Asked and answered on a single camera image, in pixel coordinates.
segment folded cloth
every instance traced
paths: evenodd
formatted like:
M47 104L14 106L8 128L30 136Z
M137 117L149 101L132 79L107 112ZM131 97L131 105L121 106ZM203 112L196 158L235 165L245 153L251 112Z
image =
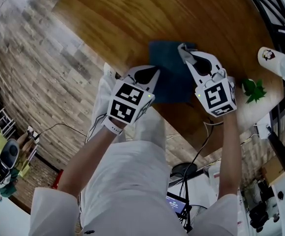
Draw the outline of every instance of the folded cloth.
M154 90L154 103L189 102L194 93L194 79L183 63L177 47L182 42L152 41L149 43L149 64L160 67L160 77ZM189 49L196 45L184 42Z

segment green plant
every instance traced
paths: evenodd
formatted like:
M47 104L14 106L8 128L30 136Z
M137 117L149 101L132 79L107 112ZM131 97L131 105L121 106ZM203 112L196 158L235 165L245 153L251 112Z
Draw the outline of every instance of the green plant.
M244 94L249 96L246 104L252 102L253 100L257 102L259 99L265 97L265 94L267 93L264 91L265 88L262 86L262 80L257 81L255 84L255 82L252 80L244 79L242 81L242 87L245 90Z

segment white wristband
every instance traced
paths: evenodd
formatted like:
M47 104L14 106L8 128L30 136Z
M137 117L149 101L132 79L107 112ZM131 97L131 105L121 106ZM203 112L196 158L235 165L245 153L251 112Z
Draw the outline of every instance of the white wristband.
M111 132L115 133L116 135L119 135L120 133L122 133L122 129L117 127L113 122L111 122L109 116L106 116L103 120L103 122L101 123L102 126L106 126L106 128L108 130L110 130Z

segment brown tabletop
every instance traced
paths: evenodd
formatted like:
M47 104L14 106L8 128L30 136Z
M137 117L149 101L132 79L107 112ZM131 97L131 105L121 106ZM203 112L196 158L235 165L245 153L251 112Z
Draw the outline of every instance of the brown tabletop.
M284 96L281 78L257 61L259 48L273 48L273 44L251 0L59 0L54 13L121 74L148 64L150 41L169 40L196 43L200 51L215 55L237 82L263 79L267 94L257 103L245 104L247 97L236 88L241 132ZM191 102L155 107L198 150L206 138L202 122L208 121L209 114L195 96ZM220 148L222 138L222 127L215 127L202 155Z

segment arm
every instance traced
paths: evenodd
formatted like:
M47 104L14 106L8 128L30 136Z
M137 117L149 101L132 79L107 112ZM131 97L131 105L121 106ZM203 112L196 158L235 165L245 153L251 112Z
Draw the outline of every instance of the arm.
M112 119L112 122L120 128L125 127L124 123L115 119ZM102 127L69 161L57 189L78 197L115 137L116 134Z
M237 195L242 177L242 156L236 113L224 116L224 138L220 166L219 196Z

